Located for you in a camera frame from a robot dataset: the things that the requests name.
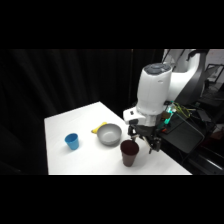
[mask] gray bowl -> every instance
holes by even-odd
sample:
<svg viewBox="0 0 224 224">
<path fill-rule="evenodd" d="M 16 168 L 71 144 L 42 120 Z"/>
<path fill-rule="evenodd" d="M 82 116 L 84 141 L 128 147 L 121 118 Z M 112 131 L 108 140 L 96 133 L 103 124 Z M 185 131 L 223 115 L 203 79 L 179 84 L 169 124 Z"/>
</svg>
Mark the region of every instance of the gray bowl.
<svg viewBox="0 0 224 224">
<path fill-rule="evenodd" d="M 105 124 L 97 131 L 97 136 L 104 145 L 113 145 L 121 139 L 121 128 L 116 124 Z"/>
</svg>

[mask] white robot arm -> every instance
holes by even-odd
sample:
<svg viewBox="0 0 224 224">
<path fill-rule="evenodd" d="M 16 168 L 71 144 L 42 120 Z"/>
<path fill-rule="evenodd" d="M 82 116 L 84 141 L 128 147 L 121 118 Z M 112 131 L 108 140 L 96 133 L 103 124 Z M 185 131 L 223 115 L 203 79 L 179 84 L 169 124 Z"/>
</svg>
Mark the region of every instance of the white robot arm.
<svg viewBox="0 0 224 224">
<path fill-rule="evenodd" d="M 143 68 L 136 107 L 125 110 L 125 123 L 130 125 L 128 134 L 132 140 L 142 138 L 151 150 L 159 151 L 161 139 L 157 137 L 157 125 L 166 108 L 165 102 L 182 105 L 196 101 L 203 90 L 206 52 L 189 50 L 188 69 L 184 73 L 172 73 L 168 64 L 151 64 Z"/>
</svg>

